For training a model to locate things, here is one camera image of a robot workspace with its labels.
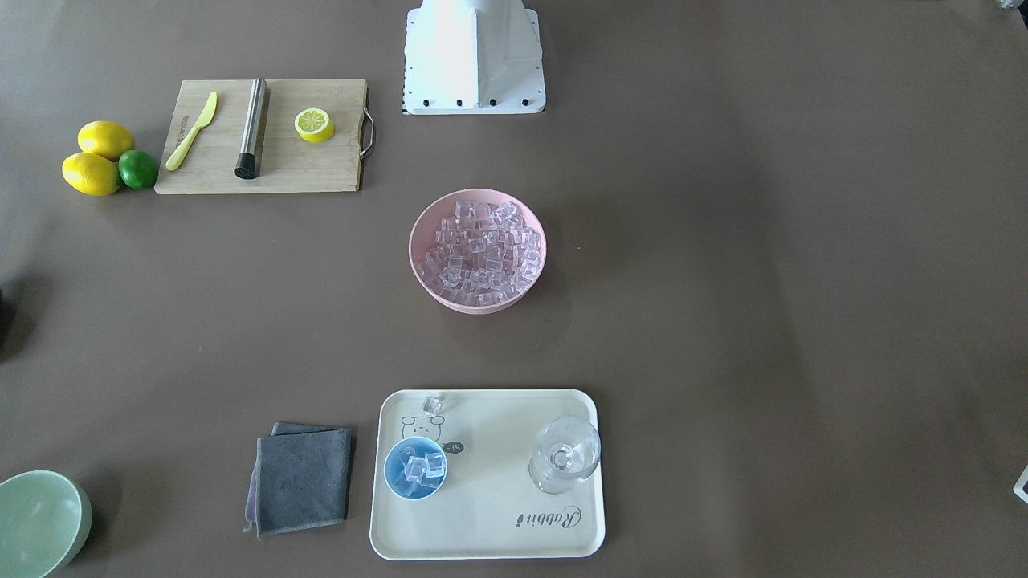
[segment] metal handle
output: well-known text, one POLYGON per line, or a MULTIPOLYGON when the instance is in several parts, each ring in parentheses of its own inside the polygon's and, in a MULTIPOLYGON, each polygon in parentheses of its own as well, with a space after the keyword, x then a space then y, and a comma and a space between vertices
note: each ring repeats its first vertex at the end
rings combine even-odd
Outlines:
POLYGON ((262 112, 264 111, 264 99, 267 94, 267 82, 263 78, 254 78, 250 86, 250 104, 247 107, 247 121, 243 125, 243 142, 240 143, 240 152, 254 152, 257 150, 257 135, 260 133, 262 112))
POLYGON ((368 146, 361 149, 361 160, 364 160, 368 151, 371 150, 371 147, 375 144, 375 119, 371 118, 371 113, 368 112, 368 107, 364 107, 364 116, 367 116, 368 121, 371 122, 371 136, 368 138, 368 146))

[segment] small blue bowl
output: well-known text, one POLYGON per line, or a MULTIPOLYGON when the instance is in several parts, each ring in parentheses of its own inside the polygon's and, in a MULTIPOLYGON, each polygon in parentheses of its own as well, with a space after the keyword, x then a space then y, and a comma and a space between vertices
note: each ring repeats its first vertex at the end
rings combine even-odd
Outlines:
POLYGON ((439 446, 438 443, 432 441, 427 437, 408 437, 406 439, 401 439, 393 446, 393 449, 389 450, 389 455, 386 456, 386 463, 382 465, 382 475, 386 476, 386 484, 389 489, 404 500, 424 500, 429 496, 432 496, 439 489, 442 487, 443 481, 446 480, 446 473, 443 473, 443 477, 439 480, 439 486, 430 487, 427 485, 421 485, 415 490, 410 496, 405 496, 399 487, 396 486, 396 480, 401 475, 403 475, 403 461, 400 459, 400 453, 407 446, 412 446, 414 448, 414 455, 424 458, 425 456, 433 453, 439 453, 443 455, 443 466, 446 468, 444 470, 446 473, 449 471, 449 464, 446 460, 446 454, 443 448, 439 446))

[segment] knife handle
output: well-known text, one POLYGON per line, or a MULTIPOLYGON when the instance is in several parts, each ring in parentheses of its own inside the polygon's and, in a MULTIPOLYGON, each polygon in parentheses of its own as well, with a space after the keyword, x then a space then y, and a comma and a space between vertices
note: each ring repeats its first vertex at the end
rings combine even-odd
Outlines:
POLYGON ((182 142, 172 155, 168 157, 168 162, 164 162, 164 169, 169 171, 174 171, 182 166, 182 161, 185 160, 186 154, 189 153, 189 147, 192 146, 193 139, 196 138, 196 134, 199 133, 199 127, 193 124, 192 129, 186 134, 186 138, 182 139, 182 142))

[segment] lime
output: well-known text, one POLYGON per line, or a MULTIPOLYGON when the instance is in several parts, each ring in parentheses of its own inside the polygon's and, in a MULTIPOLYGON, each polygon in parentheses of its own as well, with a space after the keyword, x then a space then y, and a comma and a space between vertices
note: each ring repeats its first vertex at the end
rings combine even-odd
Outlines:
POLYGON ((78 148, 108 160, 117 160, 133 144, 128 129, 110 120, 94 120, 78 131, 78 148))
POLYGON ((300 138, 310 143, 323 143, 332 138, 335 124, 328 113, 320 108, 301 110, 293 121, 293 127, 300 138))
POLYGON ((93 152, 76 152, 65 158, 61 174, 76 190, 94 196, 106 196, 121 186, 117 166, 93 152))
POLYGON ((150 188, 157 182, 157 161, 142 150, 126 150, 118 157, 118 174, 130 188, 150 188))

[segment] wooden cutting board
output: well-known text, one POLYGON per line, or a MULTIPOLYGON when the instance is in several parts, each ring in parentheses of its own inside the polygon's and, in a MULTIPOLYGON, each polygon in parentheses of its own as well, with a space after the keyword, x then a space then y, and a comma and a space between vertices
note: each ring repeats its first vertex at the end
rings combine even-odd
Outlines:
POLYGON ((332 192, 360 190, 361 128, 367 103, 364 79, 267 80, 260 176, 236 177, 232 170, 240 154, 250 104, 249 80, 184 80, 175 104, 160 171, 153 188, 160 194, 226 194, 241 192, 332 192), (199 132, 182 166, 164 169, 211 92, 218 93, 214 120, 199 132), (335 135, 324 143, 300 139, 293 128, 296 114, 306 108, 324 109, 335 124, 335 135))

